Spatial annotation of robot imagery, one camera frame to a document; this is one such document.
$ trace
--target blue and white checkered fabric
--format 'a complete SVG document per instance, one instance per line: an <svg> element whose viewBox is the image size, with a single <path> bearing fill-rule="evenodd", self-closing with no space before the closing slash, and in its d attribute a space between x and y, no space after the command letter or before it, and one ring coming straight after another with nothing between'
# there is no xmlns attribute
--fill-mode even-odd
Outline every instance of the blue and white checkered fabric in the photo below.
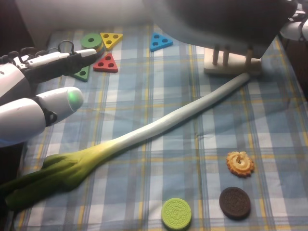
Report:
<svg viewBox="0 0 308 231"><path fill-rule="evenodd" d="M153 25L97 30L124 34L110 51L118 73L90 68L87 83L60 77L39 86L39 92L74 86L85 101L72 116L28 142L22 175L40 169L49 155L117 138L230 80L203 73L201 47L174 39L173 46L150 52L154 31L169 38ZM80 50L88 32L55 32L50 47L69 39ZM215 107L113 158L77 189L20 212L15 229L160 231L165 230L160 219L164 201L178 197L192 209L191 231L308 230L307 103L277 39L262 65L260 78ZM231 151L246 151L254 159L251 177L229 172ZM251 199L251 214L244 221L232 221L220 210L219 195L230 186L242 188Z"/></svg>

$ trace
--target yellow triangle block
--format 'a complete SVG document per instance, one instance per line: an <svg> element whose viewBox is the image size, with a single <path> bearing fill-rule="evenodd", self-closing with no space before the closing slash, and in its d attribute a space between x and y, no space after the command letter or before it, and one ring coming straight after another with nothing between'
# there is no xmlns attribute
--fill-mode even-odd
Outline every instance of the yellow triangle block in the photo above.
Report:
<svg viewBox="0 0 308 231"><path fill-rule="evenodd" d="M123 34L102 32L101 37L104 41L106 49L110 51L119 41L123 39Z"/></svg>

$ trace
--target flower-shaped cookie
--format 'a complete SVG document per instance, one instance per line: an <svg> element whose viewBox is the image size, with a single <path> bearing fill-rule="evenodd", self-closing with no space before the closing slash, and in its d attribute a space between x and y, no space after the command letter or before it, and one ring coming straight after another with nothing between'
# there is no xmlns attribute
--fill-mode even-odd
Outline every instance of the flower-shaped cookie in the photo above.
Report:
<svg viewBox="0 0 308 231"><path fill-rule="evenodd" d="M255 170L255 164L246 152L228 153L227 166L238 177L248 177Z"/></svg>

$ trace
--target red triangle block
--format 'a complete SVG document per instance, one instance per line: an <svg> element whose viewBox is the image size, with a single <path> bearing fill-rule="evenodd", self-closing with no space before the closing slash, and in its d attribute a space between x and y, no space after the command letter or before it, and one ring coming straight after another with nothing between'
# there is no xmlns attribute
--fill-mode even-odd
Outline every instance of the red triangle block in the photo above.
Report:
<svg viewBox="0 0 308 231"><path fill-rule="evenodd" d="M111 53L108 53L93 66L94 71L118 72L116 63Z"/></svg>

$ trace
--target green ring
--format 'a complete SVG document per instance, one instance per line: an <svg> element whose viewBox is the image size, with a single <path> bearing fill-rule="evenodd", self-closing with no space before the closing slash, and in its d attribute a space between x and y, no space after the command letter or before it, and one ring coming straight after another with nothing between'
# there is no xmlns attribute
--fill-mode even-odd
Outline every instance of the green ring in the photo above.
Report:
<svg viewBox="0 0 308 231"><path fill-rule="evenodd" d="M172 198L164 203L161 216L168 228L182 230L191 222L192 211L186 201Z"/></svg>
<svg viewBox="0 0 308 231"><path fill-rule="evenodd" d="M99 34L90 33L81 39L81 45L85 49L97 49L102 45L102 37Z"/></svg>

